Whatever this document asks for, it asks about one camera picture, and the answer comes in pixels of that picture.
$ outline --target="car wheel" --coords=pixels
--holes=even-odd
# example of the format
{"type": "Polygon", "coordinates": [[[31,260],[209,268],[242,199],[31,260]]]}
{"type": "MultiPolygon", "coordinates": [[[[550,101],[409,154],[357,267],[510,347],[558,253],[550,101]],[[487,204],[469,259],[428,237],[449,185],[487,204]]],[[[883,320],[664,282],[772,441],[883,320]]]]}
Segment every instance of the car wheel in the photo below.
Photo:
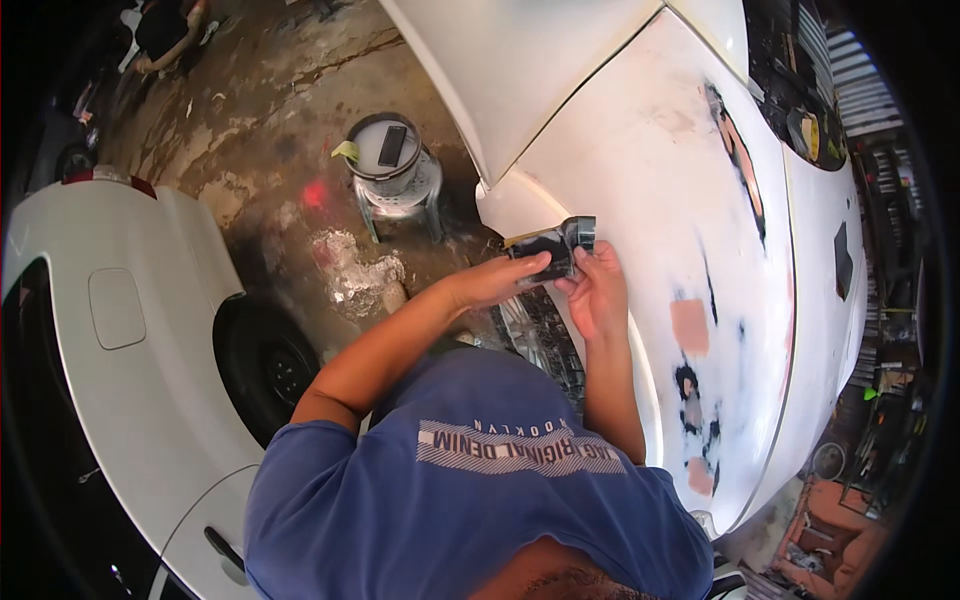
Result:
{"type": "Polygon", "coordinates": [[[92,150],[82,143],[68,145],[57,157],[57,165],[54,168],[54,181],[63,181],[63,178],[89,171],[97,166],[97,156],[92,150]]]}
{"type": "Polygon", "coordinates": [[[213,348],[233,407],[266,448],[320,370],[317,353],[285,312],[249,297],[221,306],[213,348]]]}
{"type": "Polygon", "coordinates": [[[543,286],[498,304],[492,316],[507,348],[550,375],[582,419],[587,383],[584,366],[543,286]]]}

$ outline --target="black shirt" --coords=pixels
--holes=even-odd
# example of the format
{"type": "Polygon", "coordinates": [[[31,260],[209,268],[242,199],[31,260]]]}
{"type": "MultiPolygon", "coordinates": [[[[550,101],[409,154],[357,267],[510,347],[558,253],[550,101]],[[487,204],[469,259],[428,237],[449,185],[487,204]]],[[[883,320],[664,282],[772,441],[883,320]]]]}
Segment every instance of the black shirt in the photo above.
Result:
{"type": "Polygon", "coordinates": [[[150,60],[159,60],[187,33],[179,0],[157,0],[144,13],[136,28],[136,43],[150,60]]]}

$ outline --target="bucket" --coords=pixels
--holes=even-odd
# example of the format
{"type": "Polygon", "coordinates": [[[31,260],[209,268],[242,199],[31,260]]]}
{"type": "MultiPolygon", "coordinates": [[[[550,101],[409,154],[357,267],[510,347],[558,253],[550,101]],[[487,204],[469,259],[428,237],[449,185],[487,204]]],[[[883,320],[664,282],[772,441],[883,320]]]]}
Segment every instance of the bucket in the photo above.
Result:
{"type": "Polygon", "coordinates": [[[403,115],[395,112],[378,112],[360,119],[350,128],[347,140],[357,145],[360,158],[357,162],[344,157],[347,167],[355,176],[368,182],[367,186],[379,196],[396,196],[406,189],[417,174],[417,164],[422,147],[417,126],[403,115]],[[396,167],[378,164],[380,150],[390,127],[406,128],[403,145],[396,167]]]}

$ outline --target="door handle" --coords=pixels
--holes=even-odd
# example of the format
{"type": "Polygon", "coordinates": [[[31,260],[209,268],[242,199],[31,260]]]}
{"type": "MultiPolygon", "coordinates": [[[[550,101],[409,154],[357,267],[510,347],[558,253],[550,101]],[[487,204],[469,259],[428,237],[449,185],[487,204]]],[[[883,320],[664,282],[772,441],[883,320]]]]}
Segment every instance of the door handle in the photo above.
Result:
{"type": "Polygon", "coordinates": [[[213,549],[216,550],[218,554],[233,563],[233,565],[240,569],[241,572],[247,572],[247,569],[243,564],[243,559],[240,558],[239,554],[233,551],[233,548],[230,547],[230,544],[224,540],[224,537],[221,536],[216,529],[206,526],[204,528],[204,537],[206,537],[206,540],[210,542],[210,545],[213,546],[213,549]]]}

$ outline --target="concrete floor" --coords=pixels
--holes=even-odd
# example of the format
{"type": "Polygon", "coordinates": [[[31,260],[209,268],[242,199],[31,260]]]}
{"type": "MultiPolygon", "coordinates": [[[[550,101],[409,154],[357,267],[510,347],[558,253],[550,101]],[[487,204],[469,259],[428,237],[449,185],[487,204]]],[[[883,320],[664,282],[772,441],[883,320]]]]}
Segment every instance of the concrete floor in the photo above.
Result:
{"type": "MultiPolygon", "coordinates": [[[[334,7],[321,22],[307,0],[214,1],[228,18],[185,74],[125,77],[101,150],[209,206],[247,290],[286,307],[326,360],[383,317],[387,280],[416,294],[500,247],[476,215],[477,175],[453,120],[389,17],[375,0],[334,7]],[[414,121],[443,165],[441,244],[410,222],[378,224],[375,245],[346,165],[330,157],[381,110],[414,121]]],[[[464,327],[500,346],[486,311],[464,327]]]]}

